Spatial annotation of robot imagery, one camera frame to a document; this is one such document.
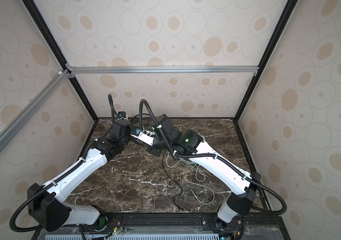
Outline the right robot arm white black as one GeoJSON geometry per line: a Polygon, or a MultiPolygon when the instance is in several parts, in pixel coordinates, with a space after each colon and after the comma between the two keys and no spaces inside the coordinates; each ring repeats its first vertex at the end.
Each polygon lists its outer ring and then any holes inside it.
{"type": "Polygon", "coordinates": [[[261,182],[261,175],[257,172],[247,172],[237,167],[217,151],[215,151],[205,138],[192,131],[180,132],[166,115],[157,118],[159,126],[150,123],[150,130],[134,130],[140,141],[149,147],[167,150],[165,140],[159,130],[163,130],[172,147],[172,154],[177,153],[178,158],[189,160],[208,170],[220,179],[230,190],[231,194],[218,210],[218,218],[230,223],[239,215],[246,215],[253,206],[257,186],[246,180],[249,178],[256,183],[261,182]]]}

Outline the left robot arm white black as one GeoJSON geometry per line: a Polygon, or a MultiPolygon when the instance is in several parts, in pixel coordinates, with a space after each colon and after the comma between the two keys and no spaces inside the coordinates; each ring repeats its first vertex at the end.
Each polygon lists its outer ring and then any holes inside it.
{"type": "Polygon", "coordinates": [[[107,137],[96,141],[84,157],[44,185],[33,184],[27,190],[29,215],[48,232],[65,225],[94,225],[100,210],[93,206],[71,205],[66,199],[94,171],[122,153],[130,140],[130,121],[115,120],[107,137]]]}

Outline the black blue gaming headphones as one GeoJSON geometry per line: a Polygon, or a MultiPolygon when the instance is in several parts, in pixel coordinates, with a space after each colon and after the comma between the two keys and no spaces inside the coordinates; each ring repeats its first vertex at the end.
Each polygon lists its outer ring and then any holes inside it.
{"type": "MultiPolygon", "coordinates": [[[[139,123],[139,115],[135,115],[135,116],[133,116],[131,119],[130,119],[130,127],[131,127],[131,129],[132,128],[140,128],[140,130],[141,130],[141,125],[140,125],[140,123],[139,123]]],[[[141,123],[142,123],[142,127],[143,127],[143,130],[146,130],[144,127],[148,127],[149,126],[149,123],[144,123],[144,120],[146,120],[146,118],[142,118],[142,121],[141,121],[141,123]]],[[[147,144],[144,144],[144,143],[140,143],[139,141],[133,141],[133,142],[135,142],[135,143],[137,143],[137,144],[140,144],[140,145],[144,145],[144,146],[148,146],[147,144]]]]}

